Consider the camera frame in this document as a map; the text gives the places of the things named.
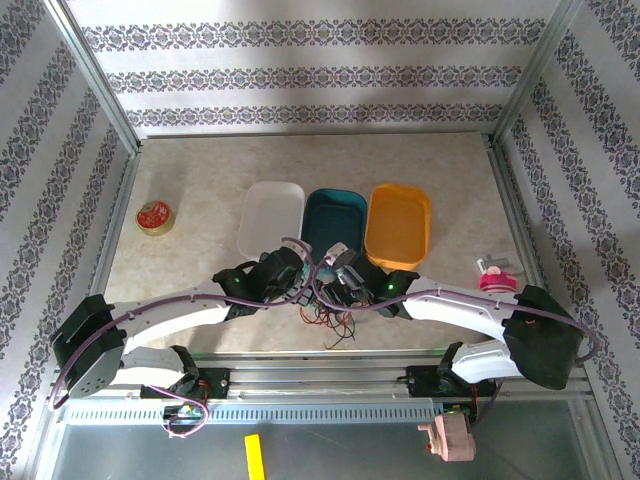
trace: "white tray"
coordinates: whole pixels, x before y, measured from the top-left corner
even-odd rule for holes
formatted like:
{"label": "white tray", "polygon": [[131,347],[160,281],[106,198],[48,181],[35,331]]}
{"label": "white tray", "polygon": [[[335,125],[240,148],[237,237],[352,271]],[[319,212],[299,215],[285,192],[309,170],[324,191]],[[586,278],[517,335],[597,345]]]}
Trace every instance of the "white tray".
{"label": "white tray", "polygon": [[282,237],[300,238],[305,194],[291,182],[258,182],[244,199],[237,246],[248,260],[280,248]]}

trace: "white wall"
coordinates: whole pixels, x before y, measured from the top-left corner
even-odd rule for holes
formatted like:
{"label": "white wall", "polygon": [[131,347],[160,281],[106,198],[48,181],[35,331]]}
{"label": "white wall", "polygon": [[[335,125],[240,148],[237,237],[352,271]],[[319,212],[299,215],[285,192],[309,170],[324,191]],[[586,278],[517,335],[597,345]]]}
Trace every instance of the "white wall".
{"label": "white wall", "polygon": [[637,1],[585,1],[504,145],[548,286],[600,337],[588,372],[625,478],[640,476],[639,42]]}
{"label": "white wall", "polygon": [[70,0],[139,136],[489,132],[557,0]]}
{"label": "white wall", "polygon": [[0,479],[21,478],[49,337],[87,295],[127,152],[37,0],[0,2]]}

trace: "red wire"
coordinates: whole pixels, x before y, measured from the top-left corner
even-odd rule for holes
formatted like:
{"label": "red wire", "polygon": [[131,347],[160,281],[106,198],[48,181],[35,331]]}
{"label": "red wire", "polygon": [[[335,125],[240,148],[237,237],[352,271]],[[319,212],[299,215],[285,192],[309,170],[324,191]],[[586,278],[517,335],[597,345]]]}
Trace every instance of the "red wire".
{"label": "red wire", "polygon": [[478,403],[478,387],[475,385],[471,385],[471,391],[473,392],[473,397],[471,399],[471,405],[477,405]]}
{"label": "red wire", "polygon": [[211,387],[204,380],[198,381],[198,386],[204,387],[204,403],[206,404],[207,400],[209,400],[209,395],[211,394]]}
{"label": "red wire", "polygon": [[[315,319],[311,319],[309,316],[307,316],[304,309],[300,307],[299,313],[302,321],[307,325],[324,325],[325,327],[329,327],[339,337],[338,340],[331,346],[327,346],[326,343],[323,343],[325,349],[331,350],[335,348],[345,338],[354,338],[355,324],[354,324],[354,328],[351,328],[348,325],[349,320],[353,321],[353,317],[351,316],[351,313],[332,312],[328,307],[322,304],[318,304],[317,302],[314,302],[314,306],[316,309]],[[331,315],[335,316],[335,319],[337,322],[336,324],[331,323]],[[338,332],[337,330],[340,327],[342,327],[342,333]]]}

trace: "orange tray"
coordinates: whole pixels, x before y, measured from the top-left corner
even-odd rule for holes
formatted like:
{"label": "orange tray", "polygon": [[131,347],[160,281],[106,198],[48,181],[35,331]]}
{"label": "orange tray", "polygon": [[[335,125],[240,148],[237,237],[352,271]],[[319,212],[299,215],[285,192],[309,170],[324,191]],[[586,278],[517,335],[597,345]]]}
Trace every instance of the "orange tray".
{"label": "orange tray", "polygon": [[384,268],[413,270],[429,248],[431,199],[420,188],[396,183],[371,193],[364,245],[369,260]]}

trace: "teal tray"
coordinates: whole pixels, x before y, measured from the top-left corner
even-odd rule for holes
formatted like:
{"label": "teal tray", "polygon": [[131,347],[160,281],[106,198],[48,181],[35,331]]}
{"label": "teal tray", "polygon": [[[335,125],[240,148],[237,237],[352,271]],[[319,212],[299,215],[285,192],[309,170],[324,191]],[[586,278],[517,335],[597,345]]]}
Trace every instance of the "teal tray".
{"label": "teal tray", "polygon": [[367,201],[347,190],[321,188],[309,195],[302,219],[302,240],[313,248],[318,263],[337,242],[362,252],[367,226]]}

